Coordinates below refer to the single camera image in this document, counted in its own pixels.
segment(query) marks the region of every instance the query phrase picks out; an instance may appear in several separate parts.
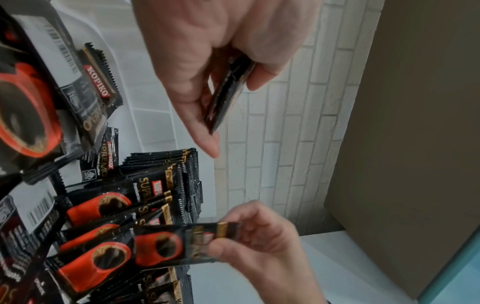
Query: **white label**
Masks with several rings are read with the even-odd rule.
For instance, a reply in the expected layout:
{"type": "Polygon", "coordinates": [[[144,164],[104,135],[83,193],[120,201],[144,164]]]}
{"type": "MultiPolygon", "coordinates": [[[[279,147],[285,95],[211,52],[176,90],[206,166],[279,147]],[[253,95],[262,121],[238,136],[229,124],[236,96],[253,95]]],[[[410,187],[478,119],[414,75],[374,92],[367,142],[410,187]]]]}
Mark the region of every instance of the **white label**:
{"type": "Polygon", "coordinates": [[[48,179],[33,186],[21,183],[10,192],[18,215],[29,233],[32,233],[50,213],[56,195],[48,179]]]}
{"type": "Polygon", "coordinates": [[[44,17],[14,15],[59,87],[77,80],[80,72],[57,30],[44,17]]]}

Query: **human hand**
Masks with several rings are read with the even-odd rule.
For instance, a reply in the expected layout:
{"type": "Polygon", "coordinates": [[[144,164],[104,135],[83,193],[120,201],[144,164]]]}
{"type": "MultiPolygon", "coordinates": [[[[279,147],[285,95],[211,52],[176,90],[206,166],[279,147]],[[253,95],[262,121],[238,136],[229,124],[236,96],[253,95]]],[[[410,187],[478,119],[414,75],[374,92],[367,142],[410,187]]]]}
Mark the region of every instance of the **human hand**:
{"type": "Polygon", "coordinates": [[[195,143],[218,157],[219,136],[204,123],[211,93],[230,55],[242,51],[257,66],[256,90],[280,74],[307,37],[322,0],[133,0],[156,75],[195,143]]]}
{"type": "Polygon", "coordinates": [[[265,304],[326,304],[295,226],[260,201],[232,209],[221,221],[241,222],[239,242],[219,238],[208,255],[229,263],[265,304]]]}

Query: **stack of coffee sachets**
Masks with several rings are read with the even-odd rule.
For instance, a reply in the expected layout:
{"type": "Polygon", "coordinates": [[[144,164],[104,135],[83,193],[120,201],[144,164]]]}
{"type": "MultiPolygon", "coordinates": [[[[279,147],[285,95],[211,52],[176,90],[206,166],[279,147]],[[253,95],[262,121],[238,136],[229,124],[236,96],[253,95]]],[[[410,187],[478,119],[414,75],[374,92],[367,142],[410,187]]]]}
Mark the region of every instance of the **stack of coffee sachets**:
{"type": "Polygon", "coordinates": [[[74,301],[193,303],[188,265],[213,261],[208,244],[239,233],[238,223],[196,224],[196,149],[134,153],[109,177],[68,187],[56,201],[67,225],[46,265],[74,301]]]}

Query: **white surface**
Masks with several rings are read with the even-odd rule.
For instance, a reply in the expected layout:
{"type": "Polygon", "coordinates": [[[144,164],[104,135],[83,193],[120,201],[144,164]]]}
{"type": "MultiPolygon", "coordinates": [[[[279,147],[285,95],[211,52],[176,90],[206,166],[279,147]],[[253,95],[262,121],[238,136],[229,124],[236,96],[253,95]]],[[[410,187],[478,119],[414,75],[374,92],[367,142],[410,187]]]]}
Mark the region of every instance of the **white surface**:
{"type": "MultiPolygon", "coordinates": [[[[334,232],[302,237],[318,281],[332,304],[412,304],[348,237],[334,232]]],[[[193,265],[195,304],[262,303],[250,283],[221,263],[193,265]]]]}
{"type": "Polygon", "coordinates": [[[153,71],[132,7],[122,0],[51,3],[77,49],[92,42],[105,52],[124,103],[108,120],[109,126],[119,128],[120,161],[132,152],[197,148],[204,200],[201,217],[215,217],[214,162],[195,145],[172,109],[153,71]]]}

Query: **tile wall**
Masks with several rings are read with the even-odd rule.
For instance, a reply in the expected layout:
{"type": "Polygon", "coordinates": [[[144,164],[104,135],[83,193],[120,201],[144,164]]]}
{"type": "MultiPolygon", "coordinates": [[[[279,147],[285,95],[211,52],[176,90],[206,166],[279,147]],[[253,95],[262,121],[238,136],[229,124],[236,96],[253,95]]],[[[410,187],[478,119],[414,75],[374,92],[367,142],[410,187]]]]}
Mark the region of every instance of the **tile wall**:
{"type": "Polygon", "coordinates": [[[258,92],[241,94],[219,130],[218,219],[260,199],[301,235],[322,232],[329,221],[325,196],[383,2],[324,0],[284,72],[258,92]]]}

